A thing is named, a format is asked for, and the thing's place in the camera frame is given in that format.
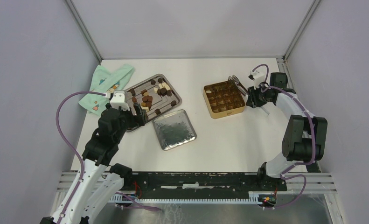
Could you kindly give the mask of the metal serving tongs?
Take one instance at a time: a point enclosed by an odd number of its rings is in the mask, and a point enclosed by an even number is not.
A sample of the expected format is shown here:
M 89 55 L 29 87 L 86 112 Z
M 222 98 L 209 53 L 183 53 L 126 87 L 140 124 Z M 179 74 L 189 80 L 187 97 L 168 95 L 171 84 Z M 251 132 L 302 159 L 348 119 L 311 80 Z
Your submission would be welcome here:
M 247 93 L 247 89 L 248 88 L 245 88 L 244 85 L 240 82 L 240 80 L 235 76 L 235 75 L 232 75 L 232 76 L 229 76 L 228 77 L 228 81 L 236 86 L 239 90 L 239 92 L 244 96 L 244 97 L 248 97 L 248 93 Z M 264 108 L 264 106 L 260 107 L 266 114 L 267 116 L 270 115 L 270 112 Z

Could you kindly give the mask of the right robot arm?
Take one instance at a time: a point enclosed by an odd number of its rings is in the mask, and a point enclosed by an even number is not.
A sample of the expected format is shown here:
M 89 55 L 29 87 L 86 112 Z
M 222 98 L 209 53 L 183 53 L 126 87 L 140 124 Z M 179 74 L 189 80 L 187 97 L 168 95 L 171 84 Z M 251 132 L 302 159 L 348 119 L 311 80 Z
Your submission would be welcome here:
M 249 87 L 246 105 L 252 108 L 273 103 L 288 118 L 281 144 L 281 152 L 271 161 L 264 162 L 258 169 L 256 185 L 269 190 L 275 179 L 296 166 L 311 165 L 322 159 L 327 135 L 327 120 L 317 117 L 299 101 L 296 91 L 288 88 L 285 73 L 274 72 L 270 81 L 266 75 L 255 70 L 249 75 L 254 85 Z

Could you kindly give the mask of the steel tray with rack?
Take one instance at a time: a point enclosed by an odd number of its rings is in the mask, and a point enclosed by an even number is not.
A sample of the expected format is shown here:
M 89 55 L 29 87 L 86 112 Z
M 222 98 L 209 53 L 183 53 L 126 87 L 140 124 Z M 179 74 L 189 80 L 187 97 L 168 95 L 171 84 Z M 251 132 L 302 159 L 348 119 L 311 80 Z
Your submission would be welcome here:
M 134 115 L 136 111 L 133 105 L 135 103 L 140 105 L 140 108 L 146 112 L 146 123 L 182 103 L 178 92 L 163 74 L 156 74 L 125 89 L 125 99 Z

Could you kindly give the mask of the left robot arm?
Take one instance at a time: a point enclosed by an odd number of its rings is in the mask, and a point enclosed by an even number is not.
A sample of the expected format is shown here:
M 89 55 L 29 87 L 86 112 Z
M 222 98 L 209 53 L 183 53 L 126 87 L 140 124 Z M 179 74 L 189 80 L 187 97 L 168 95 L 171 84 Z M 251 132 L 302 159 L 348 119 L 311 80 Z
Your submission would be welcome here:
M 42 224 L 92 224 L 110 198 L 120 189 L 128 190 L 133 184 L 131 169 L 115 164 L 103 184 L 95 185 L 118 151 L 125 132 L 146 123 L 146 111 L 139 103 L 133 105 L 136 114 L 126 103 L 117 108 L 107 104 L 98 120 L 98 127 L 87 142 L 82 155 L 82 168 L 77 173 L 67 195 L 50 217 Z

